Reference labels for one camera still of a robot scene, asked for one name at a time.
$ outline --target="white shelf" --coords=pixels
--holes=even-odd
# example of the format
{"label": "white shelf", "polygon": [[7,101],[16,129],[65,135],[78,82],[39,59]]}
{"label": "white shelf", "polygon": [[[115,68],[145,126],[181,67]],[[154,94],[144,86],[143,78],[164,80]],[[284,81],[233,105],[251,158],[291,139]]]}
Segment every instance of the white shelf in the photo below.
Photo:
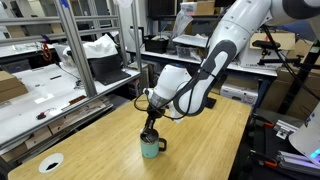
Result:
{"label": "white shelf", "polygon": [[[193,63],[193,64],[200,64],[199,61],[191,60],[191,59],[185,59],[185,58],[179,58],[177,55],[159,54],[159,53],[154,53],[154,52],[148,52],[148,51],[145,51],[145,47],[144,46],[141,48],[141,55],[153,56],[153,57],[158,57],[158,58],[163,58],[163,59],[170,59],[173,62],[174,61],[182,61],[182,62],[188,62],[188,63]],[[232,62],[231,64],[229,64],[227,69],[277,77],[277,72],[274,71],[274,70],[244,68],[244,67],[239,66],[237,62]]]}
{"label": "white shelf", "polygon": [[[63,68],[80,77],[76,68]],[[95,81],[98,93],[108,93],[140,75],[135,70],[127,69],[125,72],[131,77],[107,86]],[[74,89],[77,79],[56,65],[49,65],[36,71],[23,71],[14,75],[21,79],[29,92],[9,100],[9,105],[0,105],[0,144],[46,123],[50,118],[62,113],[61,109],[67,107],[70,100],[82,95],[86,96],[84,89]],[[50,108],[56,110],[50,111],[45,119],[36,119],[38,114]]]}
{"label": "white shelf", "polygon": [[[53,49],[54,47],[50,44],[48,44],[49,49]],[[9,57],[9,56],[16,56],[16,55],[22,55],[26,53],[34,53],[36,51],[42,51],[41,48],[36,47],[28,47],[28,49],[17,51],[13,49],[13,46],[3,46],[0,47],[0,58]]]}

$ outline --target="white table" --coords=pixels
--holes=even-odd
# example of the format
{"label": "white table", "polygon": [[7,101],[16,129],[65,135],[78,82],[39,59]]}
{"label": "white table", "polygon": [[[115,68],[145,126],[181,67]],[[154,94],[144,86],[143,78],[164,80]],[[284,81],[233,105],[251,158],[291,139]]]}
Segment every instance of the white table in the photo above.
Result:
{"label": "white table", "polygon": [[[63,67],[77,77],[76,68]],[[98,93],[107,93],[139,76],[139,72],[127,69],[131,77],[104,86],[95,81]],[[61,109],[69,105],[69,101],[86,95],[84,89],[74,89],[77,79],[62,71],[56,65],[49,65],[38,70],[27,70],[14,74],[26,85],[28,93],[10,99],[9,104],[0,105],[0,145],[18,137],[24,132],[48,121],[51,117],[62,113]],[[37,120],[36,116],[47,109],[47,118]]]}

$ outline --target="white robotic arm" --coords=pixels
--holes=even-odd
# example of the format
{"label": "white robotic arm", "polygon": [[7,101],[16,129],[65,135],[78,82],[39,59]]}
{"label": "white robotic arm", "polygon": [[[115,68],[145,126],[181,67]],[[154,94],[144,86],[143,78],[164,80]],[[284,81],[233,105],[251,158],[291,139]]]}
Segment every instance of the white robotic arm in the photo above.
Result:
{"label": "white robotic arm", "polygon": [[208,56],[196,75],[191,78],[185,68],[167,65],[150,103],[161,107],[172,101],[182,115],[201,113],[212,86],[261,25],[282,25],[319,14],[318,0],[237,0],[213,32]]}

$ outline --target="wooden table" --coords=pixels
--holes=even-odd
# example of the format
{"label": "wooden table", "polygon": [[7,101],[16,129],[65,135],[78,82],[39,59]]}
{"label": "wooden table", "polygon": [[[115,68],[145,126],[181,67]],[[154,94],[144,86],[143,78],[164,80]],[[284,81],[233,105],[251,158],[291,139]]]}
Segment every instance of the wooden table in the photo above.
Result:
{"label": "wooden table", "polygon": [[[210,96],[217,99],[216,105],[198,116],[180,124],[157,120],[155,129],[168,141],[168,149],[156,158],[141,155],[139,130],[147,114],[130,102],[14,169],[9,179],[228,179],[251,108]],[[41,174],[41,161],[57,152],[65,160]]]}

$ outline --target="metal rack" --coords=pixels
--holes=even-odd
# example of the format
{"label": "metal rack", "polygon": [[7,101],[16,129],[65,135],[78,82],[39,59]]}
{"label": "metal rack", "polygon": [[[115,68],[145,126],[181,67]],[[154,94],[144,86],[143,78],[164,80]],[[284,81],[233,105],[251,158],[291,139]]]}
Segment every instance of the metal rack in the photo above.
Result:
{"label": "metal rack", "polygon": [[[104,33],[104,32],[110,32],[110,31],[119,31],[119,40],[120,40],[120,46],[122,51],[122,57],[124,61],[124,66],[127,68],[127,56],[125,51],[125,44],[124,44],[124,38],[123,34],[121,32],[121,18],[119,13],[119,7],[115,5],[115,12],[116,15],[110,15],[110,16],[98,16],[97,10],[95,8],[95,2],[94,0],[88,0],[88,4],[90,6],[90,10],[92,11],[93,16],[74,16],[72,13],[72,10],[70,9],[70,1],[60,1],[60,0],[54,0],[54,4],[56,6],[57,12],[59,17],[45,17],[45,18],[7,18],[7,19],[0,19],[0,25],[4,26],[13,26],[13,25],[37,25],[37,24],[50,24],[50,23],[61,23],[64,29],[64,33],[59,34],[49,34],[46,35],[50,40],[56,40],[56,39],[63,39],[67,38],[70,49],[73,54],[74,60],[77,62],[77,68],[79,71],[79,74],[81,76],[81,80],[84,85],[85,92],[87,94],[87,98],[80,101],[79,103],[76,103],[75,105],[71,106],[68,110],[65,112],[60,113],[59,115],[49,119],[48,121],[44,122],[43,124],[30,129],[29,131],[22,133],[19,137],[15,137],[10,140],[10,142],[5,142],[0,145],[0,149],[4,149],[19,140],[23,139],[24,137],[30,135],[31,133],[35,132],[36,130],[39,130],[42,127],[47,126],[48,124],[66,116],[67,114],[87,105],[88,103],[96,100],[97,98],[100,98],[101,96],[105,95],[106,93],[115,90],[116,88],[124,85],[125,83],[128,83],[128,81],[124,83],[120,83],[116,87],[113,87],[105,92],[102,92],[100,94],[97,93],[96,87],[93,83],[93,78],[90,73],[90,67],[88,65],[86,54],[84,52],[83,46],[81,45],[81,39],[80,36],[84,35],[92,35],[92,34],[98,34]],[[131,5],[132,8],[132,18],[133,18],[133,27],[134,27],[134,35],[135,39],[139,39],[138,35],[138,25],[137,25],[137,14],[136,14],[136,4],[135,1],[133,1],[133,4]],[[100,28],[99,20],[113,20],[117,21],[117,27],[110,27],[110,28]],[[81,21],[93,21],[95,29],[90,30],[82,30],[78,31],[76,22]],[[30,42],[37,42],[37,41],[44,41],[43,37],[41,35],[38,36],[29,36],[29,37],[22,37],[22,38],[12,38],[12,39],[6,39],[6,40],[0,40],[0,46],[9,46],[9,45],[15,45],[15,44],[23,44],[23,43],[30,43]],[[136,53],[137,53],[137,63],[138,63],[138,70],[141,73],[142,66],[141,66],[141,55],[140,55],[140,49],[138,48],[139,44],[138,41],[136,41]],[[6,173],[8,173],[11,169],[13,169],[11,165],[7,164],[1,157],[0,157],[0,170],[2,169]]]}

